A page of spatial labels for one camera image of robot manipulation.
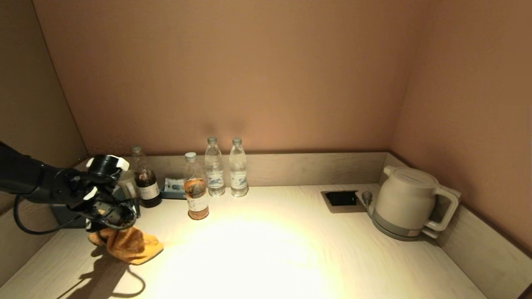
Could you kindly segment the orange microfibre cloth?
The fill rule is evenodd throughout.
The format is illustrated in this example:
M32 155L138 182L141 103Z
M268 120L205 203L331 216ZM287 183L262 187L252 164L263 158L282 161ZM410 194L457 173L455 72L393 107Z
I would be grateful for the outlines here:
M133 226L125 230L105 228L88 234L88 240L112 257L130 265L142 265L162 253L165 246L156 236Z

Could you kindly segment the amber tea bottle white cap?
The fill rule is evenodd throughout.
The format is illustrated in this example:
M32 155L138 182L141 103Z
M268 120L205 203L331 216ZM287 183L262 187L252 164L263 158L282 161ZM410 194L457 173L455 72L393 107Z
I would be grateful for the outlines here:
M185 154L184 191L188 204L188 216L202 220L209 215L207 179L195 152Z

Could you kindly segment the white ribbed mug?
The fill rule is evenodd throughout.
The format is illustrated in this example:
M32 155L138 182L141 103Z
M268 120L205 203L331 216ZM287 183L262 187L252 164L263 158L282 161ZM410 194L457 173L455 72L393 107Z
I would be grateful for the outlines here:
M122 172L118 180L118 185L122 189L124 195L127 199L134 199L138 202L140 198L140 191L135 182L135 172L128 170L127 172Z

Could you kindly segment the dark drink bottle grey cap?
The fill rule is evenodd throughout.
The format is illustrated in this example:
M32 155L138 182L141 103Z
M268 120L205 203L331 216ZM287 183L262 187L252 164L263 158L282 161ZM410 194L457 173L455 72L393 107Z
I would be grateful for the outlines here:
M140 203L145 208L154 208L161 204L162 197L156 174L148 163L140 146L132 148L131 167L135 175L135 183L139 190Z

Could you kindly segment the blue-grey tissue box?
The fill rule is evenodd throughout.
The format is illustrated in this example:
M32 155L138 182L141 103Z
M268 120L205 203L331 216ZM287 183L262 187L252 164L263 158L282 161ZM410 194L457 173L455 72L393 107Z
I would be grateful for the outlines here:
M54 215L59 225L64 225L65 228L80 228L85 229L87 220L78 212L72 211L68 206L61 204L51 204L51 212Z

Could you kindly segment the small blue tray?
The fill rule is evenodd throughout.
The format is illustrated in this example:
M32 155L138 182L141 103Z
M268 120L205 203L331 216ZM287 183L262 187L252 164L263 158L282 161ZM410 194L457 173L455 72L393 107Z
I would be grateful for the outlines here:
M185 191L184 191L184 193L181 193L181 192L177 192L177 193L165 192L164 188L165 188L165 184L161 188L161 192L160 192L163 199L186 199Z

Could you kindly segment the clear water bottle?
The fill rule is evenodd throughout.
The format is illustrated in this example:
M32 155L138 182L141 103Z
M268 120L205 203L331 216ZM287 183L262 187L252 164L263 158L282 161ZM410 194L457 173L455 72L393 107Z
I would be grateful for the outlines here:
M218 146L218 139L211 136L207 139L207 143L204 161L208 191L211 196L221 196L225 193L225 179L224 163Z
M231 175L231 193L234 197L243 197L249 190L247 182L247 160L239 137L232 139L232 149L229 155Z

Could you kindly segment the recessed power socket panel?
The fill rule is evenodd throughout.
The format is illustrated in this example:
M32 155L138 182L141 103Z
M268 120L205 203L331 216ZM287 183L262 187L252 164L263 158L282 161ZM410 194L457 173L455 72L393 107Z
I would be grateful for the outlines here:
M322 191L321 195L329 212L333 214L367 212L367 208L358 196L358 190Z

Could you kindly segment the grey kettle base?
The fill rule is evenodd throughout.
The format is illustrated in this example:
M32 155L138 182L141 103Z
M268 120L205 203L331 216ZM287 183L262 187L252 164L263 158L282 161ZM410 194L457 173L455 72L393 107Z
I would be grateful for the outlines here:
M432 238L434 240L437 240L439 237L438 232L429 228L410 230L396 226L385 220L382 216L380 216L378 212L376 212L376 209L370 212L369 216L378 231L388 237L393 238L394 240L400 240L402 242L414 242L418 240L422 235Z

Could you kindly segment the white electric kettle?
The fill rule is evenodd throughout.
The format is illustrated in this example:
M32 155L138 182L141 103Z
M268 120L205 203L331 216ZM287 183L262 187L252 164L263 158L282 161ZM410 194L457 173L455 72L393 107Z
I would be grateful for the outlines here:
M413 168L384 167L387 179L381 186L374 209L393 225L410 230L444 231L460 203L460 192L439 183L432 175ZM441 221L430 219L437 196L450 201Z

